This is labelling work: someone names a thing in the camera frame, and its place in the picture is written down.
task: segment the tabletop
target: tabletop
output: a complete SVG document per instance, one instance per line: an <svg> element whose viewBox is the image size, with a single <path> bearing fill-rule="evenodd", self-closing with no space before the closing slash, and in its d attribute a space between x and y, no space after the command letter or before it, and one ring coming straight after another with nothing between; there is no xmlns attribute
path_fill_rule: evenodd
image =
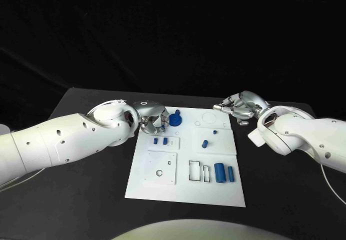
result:
<svg viewBox="0 0 346 240"><path fill-rule="evenodd" d="M224 98L71 88L51 119L86 114L109 100L153 100L171 107L211 109ZM305 103L269 101L313 114ZM257 147L231 117L247 207L125 198L138 137L86 159L48 168L0 194L0 238L16 240L110 240L132 229L175 219L207 219L244 224L292 239L345 237L346 206L321 165L296 150L288 156ZM346 174L325 168L331 184L346 199Z"/></svg>

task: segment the white pegboard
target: white pegboard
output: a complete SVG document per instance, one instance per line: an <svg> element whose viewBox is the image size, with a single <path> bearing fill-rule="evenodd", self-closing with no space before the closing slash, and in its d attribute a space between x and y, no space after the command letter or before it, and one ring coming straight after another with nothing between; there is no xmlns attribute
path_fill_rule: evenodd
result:
<svg viewBox="0 0 346 240"><path fill-rule="evenodd" d="M177 109L181 110L182 124L169 126L166 132L156 136L139 131L126 198L246 207L230 115L214 109L166 109L171 114ZM174 146L164 145L164 137L168 137L169 143L174 142ZM207 148L202 148L204 140L210 142ZM149 174L145 156L151 152L165 152L158 153L158 164L168 163L168 153L177 154L175 184L165 184L165 181L159 180L161 177L155 176L158 167L148 167L152 169ZM189 180L189 161L201 163L201 181ZM215 163L224 163L226 183L217 183ZM204 166L210 166L210 182L204 182ZM230 182L228 166L233 166L236 182ZM145 180L149 175L159 183Z"/></svg>

